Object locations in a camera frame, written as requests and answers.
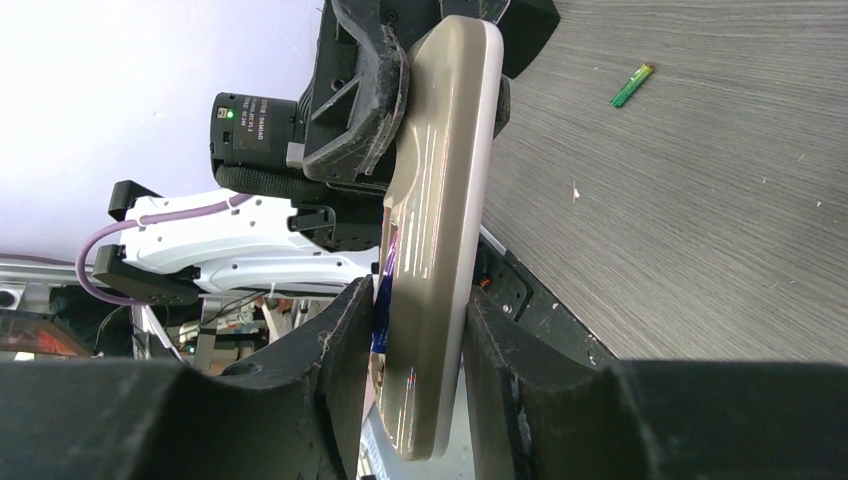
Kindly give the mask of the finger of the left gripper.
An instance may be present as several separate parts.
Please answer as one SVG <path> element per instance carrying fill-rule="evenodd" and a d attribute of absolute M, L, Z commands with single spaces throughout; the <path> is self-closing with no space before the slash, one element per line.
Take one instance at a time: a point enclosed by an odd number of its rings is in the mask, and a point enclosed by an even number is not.
<path fill-rule="evenodd" d="M 516 79 L 539 55 L 560 23 L 552 0 L 443 0 L 438 2 L 443 17 L 459 15 L 491 22 L 497 26 L 504 45 L 494 135 L 511 116 L 510 81 Z"/>

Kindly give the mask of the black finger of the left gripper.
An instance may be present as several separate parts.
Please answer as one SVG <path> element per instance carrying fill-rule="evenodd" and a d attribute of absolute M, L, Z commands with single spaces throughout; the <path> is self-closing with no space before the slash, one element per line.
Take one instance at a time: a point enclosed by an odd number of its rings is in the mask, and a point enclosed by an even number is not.
<path fill-rule="evenodd" d="M 406 108 L 409 63 L 378 1 L 327 1 L 306 114 L 306 177 L 372 175 Z"/>

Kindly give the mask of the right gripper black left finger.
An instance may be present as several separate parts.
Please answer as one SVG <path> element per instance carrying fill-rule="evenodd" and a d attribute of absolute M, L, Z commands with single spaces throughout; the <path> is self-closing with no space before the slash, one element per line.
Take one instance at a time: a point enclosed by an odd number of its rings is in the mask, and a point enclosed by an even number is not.
<path fill-rule="evenodd" d="M 177 360 L 5 361 L 5 479 L 352 479 L 373 283 L 210 376 Z"/>

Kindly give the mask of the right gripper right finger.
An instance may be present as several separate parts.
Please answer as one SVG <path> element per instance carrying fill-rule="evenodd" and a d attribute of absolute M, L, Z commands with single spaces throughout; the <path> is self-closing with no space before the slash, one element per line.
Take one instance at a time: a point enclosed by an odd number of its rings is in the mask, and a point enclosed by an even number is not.
<path fill-rule="evenodd" d="M 847 369 L 618 360 L 595 370 L 480 289 L 464 370 L 480 479 L 843 479 Z"/>

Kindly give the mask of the white beige remote control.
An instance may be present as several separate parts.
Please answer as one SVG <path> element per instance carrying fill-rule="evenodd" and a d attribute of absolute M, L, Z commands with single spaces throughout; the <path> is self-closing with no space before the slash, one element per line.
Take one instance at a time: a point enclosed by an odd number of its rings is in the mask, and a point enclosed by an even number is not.
<path fill-rule="evenodd" d="M 444 18 L 409 51 L 408 102 L 384 198 L 392 261 L 387 348 L 372 358 L 378 412 L 407 461 L 447 448 L 502 78 L 492 23 Z"/>

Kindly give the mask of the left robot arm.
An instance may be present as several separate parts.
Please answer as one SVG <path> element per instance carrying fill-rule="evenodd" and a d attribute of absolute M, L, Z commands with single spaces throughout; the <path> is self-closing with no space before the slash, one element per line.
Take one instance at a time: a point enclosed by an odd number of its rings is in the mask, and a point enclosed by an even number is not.
<path fill-rule="evenodd" d="M 116 304 L 268 289 L 334 295 L 392 275 L 466 295 L 510 83 L 560 21 L 551 1 L 326 1 L 296 100 L 222 92 L 217 188 L 115 184 L 112 224 L 77 259 Z"/>

